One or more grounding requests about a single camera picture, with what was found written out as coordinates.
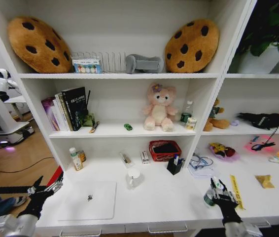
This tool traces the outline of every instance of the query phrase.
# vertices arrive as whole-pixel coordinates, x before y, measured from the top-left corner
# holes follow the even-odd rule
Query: green toy car
[[[130,131],[132,130],[132,126],[130,126],[128,123],[124,124],[124,127],[126,128],[126,130]]]

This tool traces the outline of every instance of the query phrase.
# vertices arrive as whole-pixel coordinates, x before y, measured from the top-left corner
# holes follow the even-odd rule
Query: yellow ruler
[[[242,196],[240,196],[239,188],[238,188],[238,183],[236,181],[236,178],[234,175],[230,175],[230,180],[232,181],[232,186],[233,186],[233,191],[236,195],[236,200],[238,201],[238,208],[241,210],[244,210],[244,204],[242,201]]]

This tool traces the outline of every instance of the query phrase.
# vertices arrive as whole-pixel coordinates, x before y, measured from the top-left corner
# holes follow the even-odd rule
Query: red basket
[[[171,143],[175,146],[175,148],[178,150],[178,152],[175,153],[155,153],[154,148],[160,147],[164,144]],[[151,141],[149,143],[149,152],[151,156],[153,157],[154,161],[169,161],[171,158],[173,158],[175,155],[181,155],[181,149],[178,146],[178,144],[175,141],[167,141],[167,140],[159,140],[159,141]]]

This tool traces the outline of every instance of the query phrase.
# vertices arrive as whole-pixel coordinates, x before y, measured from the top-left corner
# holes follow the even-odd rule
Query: black plush toy
[[[247,120],[252,123],[254,127],[268,129],[279,127],[279,114],[250,114],[239,113],[237,115],[240,119]]]

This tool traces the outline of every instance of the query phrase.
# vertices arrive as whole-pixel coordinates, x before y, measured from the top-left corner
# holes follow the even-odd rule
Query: black book
[[[81,120],[87,115],[85,87],[71,88],[62,91],[63,99],[70,118],[73,131],[81,127]]]

